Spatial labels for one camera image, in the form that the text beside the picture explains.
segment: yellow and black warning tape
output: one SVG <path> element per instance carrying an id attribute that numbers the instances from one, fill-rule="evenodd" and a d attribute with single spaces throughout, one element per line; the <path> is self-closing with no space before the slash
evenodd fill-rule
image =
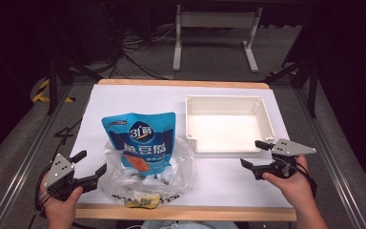
<path id="1" fill-rule="evenodd" d="M 49 97 L 44 97 L 43 92 L 46 90 L 47 86 L 50 85 L 50 79 L 46 77 L 41 84 L 40 88 L 38 89 L 37 93 L 35 94 L 34 98 L 32 99 L 33 102 L 50 102 Z M 65 102 L 75 102 L 75 97 L 67 97 Z"/>

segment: white package inside plastic bag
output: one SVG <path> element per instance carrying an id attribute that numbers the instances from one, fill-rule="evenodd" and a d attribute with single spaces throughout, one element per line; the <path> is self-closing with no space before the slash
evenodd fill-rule
<path id="1" fill-rule="evenodd" d="M 194 151 L 178 137 L 174 142 L 171 166 L 161 174 L 142 177 L 137 170 L 124 167 L 121 157 L 122 151 L 114 150 L 108 141 L 103 152 L 107 172 L 99 179 L 99 187 L 127 207 L 154 208 L 179 198 L 194 185 Z"/>

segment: person's left hand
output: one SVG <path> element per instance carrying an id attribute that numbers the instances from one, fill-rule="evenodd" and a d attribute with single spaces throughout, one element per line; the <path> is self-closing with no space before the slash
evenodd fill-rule
<path id="1" fill-rule="evenodd" d="M 40 195 L 47 192 L 47 188 L 44 187 L 44 182 L 47 179 L 48 174 L 49 173 L 46 173 L 44 175 L 40 184 Z M 71 228 L 76 215 L 76 203 L 81 197 L 82 192 L 82 187 L 75 188 L 66 201 L 61 201 L 53 197 L 50 198 L 50 195 L 46 195 L 43 199 L 41 199 L 41 203 L 46 201 L 43 207 L 47 216 L 47 220 L 49 221 L 49 228 Z"/>

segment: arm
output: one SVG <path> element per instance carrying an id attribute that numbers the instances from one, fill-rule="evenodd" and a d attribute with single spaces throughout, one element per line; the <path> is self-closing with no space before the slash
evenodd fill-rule
<path id="1" fill-rule="evenodd" d="M 299 156 L 296 162 L 307 167 L 305 156 Z M 264 173 L 263 178 L 281 190 L 284 198 L 294 206 L 298 229 L 327 229 L 325 220 L 317 209 L 311 186 L 300 173 L 295 173 L 288 179 L 282 179 L 272 174 Z"/>
<path id="2" fill-rule="evenodd" d="M 47 189 L 43 186 L 43 178 L 40 184 L 40 195 L 45 193 Z M 49 229 L 70 229 L 76 214 L 76 203 L 81 197 L 83 189 L 78 187 L 73 190 L 70 197 L 66 201 L 61 201 L 56 198 L 50 198 L 46 195 L 41 202 L 44 202 L 44 212 L 46 213 L 49 222 Z"/>

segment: wooden table edge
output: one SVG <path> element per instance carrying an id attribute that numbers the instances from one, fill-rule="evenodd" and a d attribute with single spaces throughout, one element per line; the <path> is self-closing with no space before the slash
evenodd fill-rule
<path id="1" fill-rule="evenodd" d="M 220 81 L 185 81 L 185 80 L 151 80 L 151 79 L 101 79 L 101 85 L 142 85 L 142 86 L 180 86 L 208 88 L 242 88 L 270 89 L 265 83 L 254 82 L 220 82 Z"/>
<path id="2" fill-rule="evenodd" d="M 127 220 L 232 220 L 296 221 L 294 208 L 162 205 L 155 209 L 127 208 L 119 204 L 78 203 L 76 217 Z"/>

